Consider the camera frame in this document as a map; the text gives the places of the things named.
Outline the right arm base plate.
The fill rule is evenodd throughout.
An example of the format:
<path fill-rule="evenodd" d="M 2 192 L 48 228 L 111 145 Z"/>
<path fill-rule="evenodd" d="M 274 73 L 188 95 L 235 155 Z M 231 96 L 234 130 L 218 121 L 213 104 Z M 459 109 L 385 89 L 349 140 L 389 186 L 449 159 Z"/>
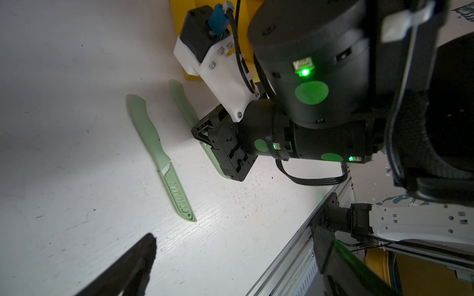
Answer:
<path fill-rule="evenodd" d="M 339 208 L 338 195 L 335 192 L 328 194 L 324 201 L 318 206 L 315 213 L 309 220 L 309 228 L 311 231 L 311 238 L 314 238 L 316 228 L 322 228 L 331 234 L 335 230 L 330 228 L 329 214 L 332 212 L 332 207 Z"/>

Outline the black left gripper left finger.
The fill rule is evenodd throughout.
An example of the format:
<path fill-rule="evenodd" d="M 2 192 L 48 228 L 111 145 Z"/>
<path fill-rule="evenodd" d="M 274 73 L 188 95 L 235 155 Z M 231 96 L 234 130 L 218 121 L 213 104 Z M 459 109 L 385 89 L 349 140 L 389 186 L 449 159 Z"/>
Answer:
<path fill-rule="evenodd" d="M 77 294 L 79 296 L 143 296 L 156 259 L 156 238 L 148 233 L 107 270 Z"/>

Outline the yellow bottom drawer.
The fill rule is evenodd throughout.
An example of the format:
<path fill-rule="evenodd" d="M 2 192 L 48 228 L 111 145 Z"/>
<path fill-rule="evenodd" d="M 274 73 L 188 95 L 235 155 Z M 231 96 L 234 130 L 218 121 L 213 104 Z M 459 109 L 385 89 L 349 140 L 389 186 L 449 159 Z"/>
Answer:
<path fill-rule="evenodd" d="M 179 28 L 174 55 L 189 76 L 200 76 L 228 107 L 237 111 L 257 99 L 262 71 L 249 42 L 249 25 L 262 1 L 171 1 Z"/>

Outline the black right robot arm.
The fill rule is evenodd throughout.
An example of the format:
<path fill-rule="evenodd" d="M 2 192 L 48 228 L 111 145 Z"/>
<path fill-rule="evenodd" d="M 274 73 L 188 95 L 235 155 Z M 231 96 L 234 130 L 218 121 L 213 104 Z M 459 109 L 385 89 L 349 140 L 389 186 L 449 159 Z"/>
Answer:
<path fill-rule="evenodd" d="M 443 97 L 473 104 L 460 78 L 444 79 L 448 52 L 472 45 L 473 35 L 435 49 L 447 8 L 446 1 L 264 1 L 248 28 L 259 81 L 242 55 L 239 3 L 186 13 L 178 39 L 190 53 L 186 71 L 220 102 L 192 133 L 225 176 L 243 181 L 259 156 L 279 169 L 290 159 L 322 160 L 339 163 L 342 175 L 293 181 L 338 185 L 348 164 L 385 148 L 395 185 L 428 202 L 432 224 L 413 208 L 328 204 L 311 228 L 331 296 L 395 293 L 336 241 L 336 231 L 366 249 L 474 241 L 472 137 L 458 145 L 455 124 L 434 119 Z"/>

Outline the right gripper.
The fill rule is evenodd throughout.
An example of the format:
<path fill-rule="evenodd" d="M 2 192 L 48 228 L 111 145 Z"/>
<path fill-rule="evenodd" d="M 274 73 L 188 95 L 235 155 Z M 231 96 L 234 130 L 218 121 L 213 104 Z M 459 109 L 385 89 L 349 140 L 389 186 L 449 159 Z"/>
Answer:
<path fill-rule="evenodd" d="M 251 102 L 235 123 L 222 104 L 191 129 L 210 143 L 224 174 L 244 181 L 259 156 L 289 160 L 296 156 L 295 125 L 270 99 Z"/>

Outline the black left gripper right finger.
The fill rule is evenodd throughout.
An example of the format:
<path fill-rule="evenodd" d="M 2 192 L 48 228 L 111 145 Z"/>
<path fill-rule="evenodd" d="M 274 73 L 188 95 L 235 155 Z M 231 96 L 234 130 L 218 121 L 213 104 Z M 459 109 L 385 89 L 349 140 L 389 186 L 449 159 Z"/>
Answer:
<path fill-rule="evenodd" d="M 340 243 L 333 233 L 312 227 L 314 254 L 326 296 L 396 296 L 386 282 Z"/>

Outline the light green knife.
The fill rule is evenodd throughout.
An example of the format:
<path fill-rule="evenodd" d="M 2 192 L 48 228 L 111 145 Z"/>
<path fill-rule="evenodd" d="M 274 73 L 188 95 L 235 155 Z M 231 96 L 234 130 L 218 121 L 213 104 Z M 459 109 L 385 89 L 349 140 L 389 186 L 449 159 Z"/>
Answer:
<path fill-rule="evenodd" d="M 149 118 L 146 101 L 137 95 L 129 94 L 126 97 L 126 104 L 130 119 L 156 165 L 159 177 L 164 184 L 175 211 L 182 219 L 192 223 L 196 222 L 196 215 L 175 167 L 165 153 L 159 133 Z"/>

